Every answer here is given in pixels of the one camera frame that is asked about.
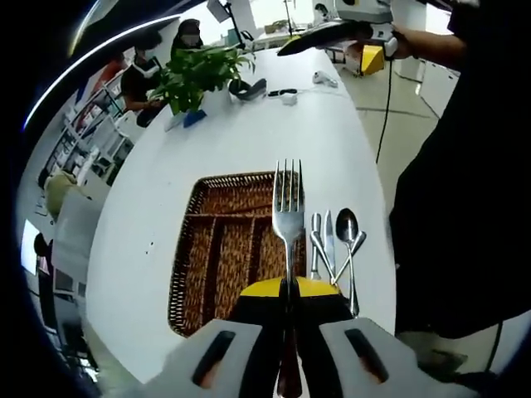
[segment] spoon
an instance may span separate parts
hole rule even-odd
[[[348,257],[350,260],[350,292],[348,294],[348,307],[350,313],[356,318],[359,314],[358,296],[356,295],[356,286],[354,284],[354,262],[353,262],[353,246],[356,236],[359,233],[358,220],[352,211],[344,208],[339,212],[338,218],[335,222],[335,233],[346,246],[348,250]]]

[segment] black shirt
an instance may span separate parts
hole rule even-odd
[[[145,64],[136,64],[142,70],[150,70],[158,65],[155,59],[148,61]],[[134,102],[146,102],[148,100],[147,92],[156,89],[160,81],[160,74],[156,73],[150,79],[146,79],[144,75],[133,66],[130,66],[122,75],[121,89],[122,95],[127,95]]]
[[[521,156],[529,127],[520,98],[527,93],[519,77],[511,80],[524,77],[522,60],[511,58],[520,41],[514,10],[494,0],[454,9],[449,28],[467,45],[460,78],[397,184],[390,217],[396,260],[442,336],[531,309],[529,175]]]

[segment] butter knife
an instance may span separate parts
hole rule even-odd
[[[334,249],[334,224],[332,224],[332,212],[326,211],[323,225],[324,253],[329,259],[330,271],[335,276],[335,249]]]

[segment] person's arm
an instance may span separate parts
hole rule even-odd
[[[466,43],[454,35],[414,31],[397,27],[408,47],[408,56],[422,58],[454,70],[460,70],[466,55]]]

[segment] wicker tray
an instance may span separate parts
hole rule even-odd
[[[188,337],[231,313],[240,292],[285,275],[285,248],[271,225],[273,172],[209,177],[192,190],[169,292],[168,322]],[[295,273],[306,274],[305,241]]]

